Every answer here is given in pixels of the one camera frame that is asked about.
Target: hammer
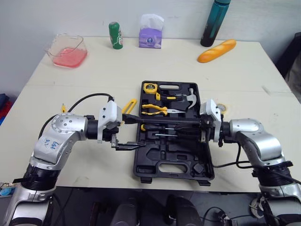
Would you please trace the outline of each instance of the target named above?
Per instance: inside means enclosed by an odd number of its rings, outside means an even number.
[[[191,105],[188,107],[188,109],[191,109],[196,103],[197,103],[197,96],[193,94],[193,88],[189,88],[190,95],[186,94],[176,94],[177,97],[163,97],[159,96],[156,97],[157,100],[161,100],[163,102],[171,102],[171,101],[183,101],[184,98],[186,98],[187,101],[192,102]]]

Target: pliers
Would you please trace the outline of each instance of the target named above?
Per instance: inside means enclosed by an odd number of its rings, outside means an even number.
[[[142,105],[142,108],[154,108],[156,110],[158,110],[158,112],[153,112],[153,113],[148,113],[148,112],[141,112],[141,114],[146,114],[146,115],[157,115],[157,114],[162,114],[164,116],[167,116],[168,113],[185,113],[185,111],[179,111],[176,109],[168,109],[167,107],[160,107],[157,105],[152,105],[152,104],[148,104],[148,105]]]

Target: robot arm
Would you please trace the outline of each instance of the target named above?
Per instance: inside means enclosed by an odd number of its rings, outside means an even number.
[[[254,119],[238,119],[223,122],[220,109],[213,100],[201,105],[203,127],[211,120],[210,138],[222,146],[225,143],[240,144],[254,170],[262,193],[261,204],[268,225],[288,225],[301,222],[301,189],[292,182],[288,167],[293,164],[285,161],[280,142],[264,130],[263,125]]]
[[[75,142],[97,139],[111,141],[116,150],[134,150],[144,144],[116,139],[122,122],[121,109],[109,101],[100,111],[99,120],[93,116],[72,113],[56,115],[50,128],[37,141],[29,165],[8,206],[4,226],[30,224],[47,225],[52,212],[52,196],[57,178],[63,169]]]

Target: black plastic toolbox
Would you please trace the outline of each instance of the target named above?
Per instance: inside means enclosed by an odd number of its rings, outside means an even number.
[[[162,96],[190,95],[190,88],[196,95],[196,104],[191,108],[191,102],[185,98],[182,101],[163,102],[156,100],[156,94],[147,94],[143,87],[145,83],[157,84],[157,92]],[[142,109],[142,105],[153,104],[168,109],[177,109],[185,113],[169,113],[166,116],[145,115],[142,111],[157,112],[155,109]],[[179,124],[195,123],[200,120],[200,98],[198,86],[188,82],[144,81],[142,82],[139,116],[144,124],[155,124],[173,128]],[[214,170],[211,161],[208,143],[201,143],[197,139],[181,137],[156,136],[155,134],[177,135],[175,130],[142,131],[141,124],[137,127],[137,142],[145,143],[135,151],[134,174],[141,178],[142,183],[151,183],[152,178],[181,178],[196,180],[201,186],[210,186],[209,180],[214,179]],[[162,172],[161,164],[182,166],[184,172]]]

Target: pink liquid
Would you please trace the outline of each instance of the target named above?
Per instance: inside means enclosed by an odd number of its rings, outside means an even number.
[[[86,58],[88,51],[83,49],[65,48],[60,52],[61,56],[56,56],[53,63],[63,67],[75,68],[80,66]]]

